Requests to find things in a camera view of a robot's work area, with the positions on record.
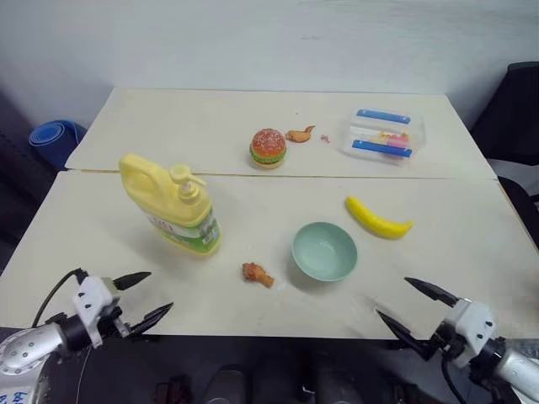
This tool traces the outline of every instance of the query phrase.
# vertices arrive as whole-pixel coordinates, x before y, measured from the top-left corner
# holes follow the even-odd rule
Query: white table
[[[422,115],[426,146],[402,166],[346,156],[343,139],[359,108]],[[288,142],[281,167],[264,170],[251,163],[248,146],[258,130],[284,134],[307,125],[316,125],[312,139]],[[67,167],[117,170],[127,152],[164,167],[188,163],[195,173],[209,174],[496,178],[445,95],[115,88]]]
[[[448,308],[405,276],[488,304],[507,338],[539,333],[539,255],[495,181],[204,178],[224,234],[207,259],[162,239],[119,174],[60,173],[0,278],[0,326],[28,327],[56,281],[80,266],[113,278],[152,271],[120,303],[135,322],[174,301],[155,333],[393,338],[375,313],[381,308],[427,338]],[[414,228],[398,241],[372,236],[345,210],[349,194]],[[313,221],[355,240],[360,260],[347,279],[321,284],[293,263],[291,240]],[[276,278],[271,290],[243,281],[241,264],[250,261]],[[61,288],[42,319],[72,312],[75,289],[74,281]]]

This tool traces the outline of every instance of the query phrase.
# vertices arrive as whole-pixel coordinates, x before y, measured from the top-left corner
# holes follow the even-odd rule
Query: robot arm
[[[156,325],[173,303],[151,311],[133,327],[121,320],[118,306],[120,291],[148,275],[149,272],[141,272],[115,280],[85,273],[78,276],[79,288],[73,297],[77,315],[57,314],[46,324],[16,332],[0,343],[0,399],[12,394],[24,398],[22,402],[39,403],[46,391],[40,373],[52,354],[69,357],[89,345],[99,347],[106,337],[126,338]]]
[[[470,379],[478,385],[484,387],[498,378],[510,383],[524,396],[539,402],[539,364],[507,349],[504,338],[492,339],[496,327],[488,307],[457,298],[419,279],[406,280],[431,299],[444,302],[451,310],[428,342],[416,340],[405,326],[378,312],[399,339],[425,360],[432,358],[440,349],[443,357],[456,367],[463,368],[470,364]]]

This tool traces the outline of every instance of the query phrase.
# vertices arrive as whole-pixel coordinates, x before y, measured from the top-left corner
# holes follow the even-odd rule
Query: bowl
[[[334,282],[354,270],[357,248],[352,237],[340,227],[316,222],[296,234],[292,256],[304,274],[323,282]]]

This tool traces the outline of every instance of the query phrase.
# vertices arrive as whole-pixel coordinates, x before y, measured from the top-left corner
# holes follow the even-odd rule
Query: yellow bottle
[[[170,172],[135,154],[120,160],[125,191],[150,222],[171,242],[199,255],[215,251],[221,239],[205,182],[189,166],[176,164]]]

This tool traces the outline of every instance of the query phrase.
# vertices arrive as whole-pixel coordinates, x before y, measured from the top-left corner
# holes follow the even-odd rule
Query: bottle label
[[[208,253],[216,245],[221,235],[213,210],[210,210],[204,220],[194,227],[180,226],[151,213],[144,213],[167,238],[197,253]]]

